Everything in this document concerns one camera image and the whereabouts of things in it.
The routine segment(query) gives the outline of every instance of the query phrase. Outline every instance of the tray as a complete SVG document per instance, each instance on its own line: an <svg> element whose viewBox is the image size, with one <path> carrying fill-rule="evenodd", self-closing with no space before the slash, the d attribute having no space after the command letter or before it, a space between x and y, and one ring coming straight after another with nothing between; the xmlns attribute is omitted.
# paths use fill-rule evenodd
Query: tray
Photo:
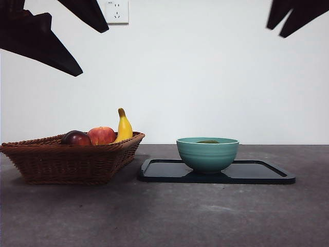
<svg viewBox="0 0 329 247"><path fill-rule="evenodd" d="M217 184L293 184L293 174L264 161L237 160L215 174L194 172L182 160L147 159L137 179L145 182Z"/></svg>

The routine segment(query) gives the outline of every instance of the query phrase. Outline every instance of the dark object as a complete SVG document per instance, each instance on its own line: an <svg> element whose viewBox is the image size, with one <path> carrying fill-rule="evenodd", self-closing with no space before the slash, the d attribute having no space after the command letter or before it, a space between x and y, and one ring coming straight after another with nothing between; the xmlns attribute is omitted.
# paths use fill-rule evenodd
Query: dark object
<svg viewBox="0 0 329 247"><path fill-rule="evenodd" d="M209 144L218 144L216 140L200 140L197 143L209 143Z"/></svg>
<svg viewBox="0 0 329 247"><path fill-rule="evenodd" d="M182 160L148 159L138 179L145 182L217 183L217 184L292 184L295 176L264 161L234 161L215 174L194 172Z"/></svg>
<svg viewBox="0 0 329 247"><path fill-rule="evenodd" d="M92 145L87 133L79 130L71 130L63 135L61 139L61 144L63 145Z"/></svg>
<svg viewBox="0 0 329 247"><path fill-rule="evenodd" d="M328 10L328 0L272 0L267 28L274 29L291 11L280 32L286 38Z"/></svg>
<svg viewBox="0 0 329 247"><path fill-rule="evenodd" d="M74 15L98 32L108 30L108 24L103 16L97 0L58 0Z"/></svg>
<svg viewBox="0 0 329 247"><path fill-rule="evenodd" d="M108 30L97 0L60 2L97 31ZM24 3L25 0L0 0L0 48L73 76L83 73L74 57L51 31L52 16L49 13L33 15L23 9Z"/></svg>
<svg viewBox="0 0 329 247"><path fill-rule="evenodd" d="M16 143L2 143L4 153L29 184L108 183L130 163L144 134L102 146L60 145L63 135Z"/></svg>

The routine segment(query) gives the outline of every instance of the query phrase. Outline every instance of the fruit basket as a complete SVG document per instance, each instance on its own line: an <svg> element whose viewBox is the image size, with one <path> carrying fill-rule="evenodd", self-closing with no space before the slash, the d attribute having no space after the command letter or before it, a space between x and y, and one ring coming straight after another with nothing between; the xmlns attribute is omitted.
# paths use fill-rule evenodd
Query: fruit basket
<svg viewBox="0 0 329 247"><path fill-rule="evenodd" d="M62 136L2 143L0 152L29 184L102 185L134 159L145 134L100 146L61 145Z"/></svg>

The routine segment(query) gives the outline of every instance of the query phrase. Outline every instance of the banana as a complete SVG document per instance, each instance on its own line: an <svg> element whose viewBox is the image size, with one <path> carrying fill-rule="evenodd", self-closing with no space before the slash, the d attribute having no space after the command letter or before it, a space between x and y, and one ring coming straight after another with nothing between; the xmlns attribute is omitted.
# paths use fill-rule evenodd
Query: banana
<svg viewBox="0 0 329 247"><path fill-rule="evenodd" d="M122 140L126 140L133 137L133 128L125 115L124 109L119 108L118 113L120 116L118 136L113 143L118 143Z"/></svg>

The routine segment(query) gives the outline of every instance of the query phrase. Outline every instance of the dark red apple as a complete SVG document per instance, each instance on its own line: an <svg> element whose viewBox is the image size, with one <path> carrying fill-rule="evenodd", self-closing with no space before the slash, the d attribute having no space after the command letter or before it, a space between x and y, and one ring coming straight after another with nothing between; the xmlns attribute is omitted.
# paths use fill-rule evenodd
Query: dark red apple
<svg viewBox="0 0 329 247"><path fill-rule="evenodd" d="M85 132L79 130L71 130L70 132L63 135L61 144L90 146L92 145L92 141Z"/></svg>

